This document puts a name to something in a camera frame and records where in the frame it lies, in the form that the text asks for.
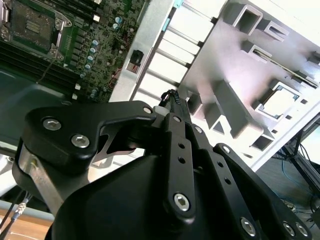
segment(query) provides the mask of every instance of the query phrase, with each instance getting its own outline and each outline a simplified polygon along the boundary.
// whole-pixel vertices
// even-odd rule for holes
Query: black metal bracket
[[[165,116],[140,101],[27,115],[13,175],[56,215],[52,239],[312,239],[230,147],[209,144],[178,97],[164,98]],[[145,155],[91,181],[92,161],[135,148]]]

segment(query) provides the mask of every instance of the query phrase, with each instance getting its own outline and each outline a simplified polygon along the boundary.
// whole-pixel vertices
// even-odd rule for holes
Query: screw hole
[[[178,157],[180,163],[185,164],[186,160],[183,157]]]
[[[228,184],[228,185],[231,185],[231,181],[228,179],[228,178],[224,178],[224,181]]]

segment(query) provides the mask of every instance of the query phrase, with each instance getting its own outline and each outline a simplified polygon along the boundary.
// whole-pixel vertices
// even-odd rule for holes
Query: silver metal chassis
[[[142,19],[141,25],[134,37],[128,55],[122,67],[117,84],[112,92],[110,102],[129,101],[136,87],[137,80],[144,69],[150,52],[168,19],[175,0],[151,0]],[[134,50],[140,50],[144,56],[137,73],[127,70]]]

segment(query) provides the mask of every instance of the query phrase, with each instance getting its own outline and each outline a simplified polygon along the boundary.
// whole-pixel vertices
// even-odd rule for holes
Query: black cable
[[[0,234],[0,240],[5,240],[5,237],[7,236],[7,234],[9,233],[10,228],[12,227],[12,225],[14,224],[14,222],[21,216],[21,214],[24,212],[24,210],[27,207],[27,204],[29,202],[29,200],[32,198],[32,195],[29,194],[28,192],[26,192],[24,199],[22,200],[22,202],[18,205],[18,207],[16,208],[16,210],[14,211],[14,214],[11,217],[11,221],[10,223],[5,227],[5,229],[3,230],[3,232]]]
[[[311,159],[310,159],[310,157],[309,157],[309,154],[308,154],[306,148],[305,148],[302,144],[300,144],[300,146],[301,146],[301,148],[305,151],[306,157],[307,157],[307,159],[308,159],[308,160],[310,161],[310,163],[311,163]]]
[[[3,232],[0,234],[0,240],[5,240],[5,237],[7,236],[7,234],[9,233],[10,228],[12,227],[12,225],[14,224],[15,220],[11,219],[11,221],[9,222],[9,224],[5,227],[5,229],[3,230]]]
[[[314,199],[314,196],[311,196],[310,201],[309,201],[309,204],[310,204],[311,212],[312,212],[312,213],[315,213],[315,210],[314,210],[313,207],[312,207],[312,201],[313,201],[313,199]]]
[[[21,190],[18,194],[18,196],[16,196],[16,198],[13,200],[11,206],[9,207],[8,211],[6,212],[4,218],[2,219],[2,222],[0,223],[0,230],[2,229],[2,227],[5,224],[5,221],[7,220],[7,218],[9,217],[9,214],[11,213],[12,209],[14,208],[15,204],[18,202],[20,196],[22,195],[22,193],[24,192],[24,190]]]

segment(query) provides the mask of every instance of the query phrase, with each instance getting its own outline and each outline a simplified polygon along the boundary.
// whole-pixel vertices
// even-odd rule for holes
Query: wire
[[[0,240],[5,240],[5,237],[8,235],[10,228],[14,224],[15,220],[11,219],[10,223],[5,227],[3,232],[0,234]]]
[[[311,212],[312,212],[312,213],[315,212],[315,210],[314,210],[313,207],[312,207],[312,200],[313,200],[313,199],[314,199],[314,196],[311,196],[310,201],[309,201],[310,209],[311,209]]]
[[[56,59],[57,59],[57,56],[58,56],[58,52],[59,52],[59,49],[57,49],[57,50],[55,51],[55,55],[53,56],[53,60],[50,62],[50,64],[49,64],[48,67],[46,68],[46,70],[43,72],[41,78],[40,78],[38,81],[36,81],[37,84],[40,83],[40,82],[45,78],[45,76],[47,75],[48,71],[50,70],[50,68],[52,67],[52,65],[55,63],[55,61],[56,61]]]
[[[23,214],[27,207],[27,203],[32,198],[32,195],[26,192],[25,198],[22,200],[22,202],[18,205],[16,210],[14,211],[14,214],[11,217],[10,223],[5,227],[3,232],[0,234],[0,240],[5,240],[5,237],[9,233],[10,228],[14,224],[14,222]]]
[[[306,157],[304,157],[305,159],[308,159],[309,161],[310,161],[310,163],[311,163],[311,159],[310,159],[310,157],[309,157],[309,154],[308,154],[308,151],[306,150],[306,148],[302,145],[302,144],[300,144],[300,146],[301,146],[301,150],[303,149],[304,151],[305,151],[305,154],[306,154]]]
[[[295,185],[297,185],[299,188],[301,188],[302,190],[304,190],[306,193],[308,193],[309,195],[313,196],[313,194],[307,190],[305,190],[305,188],[303,186],[301,186],[299,183],[297,183],[295,180],[293,180],[291,177],[289,177],[286,173],[286,169],[285,169],[285,161],[282,160],[281,163],[281,169],[282,169],[282,173],[286,176],[287,179],[289,179],[291,182],[293,182]]]
[[[22,193],[24,192],[24,190],[21,190],[19,192],[19,194],[16,196],[16,198],[13,200],[11,206],[9,207],[8,211],[6,212],[4,218],[2,219],[2,222],[0,223],[0,230],[2,229],[2,227],[5,224],[5,221],[7,220],[7,218],[9,217],[9,214],[11,213],[12,209],[14,208],[15,204],[18,202],[20,196],[22,195]]]

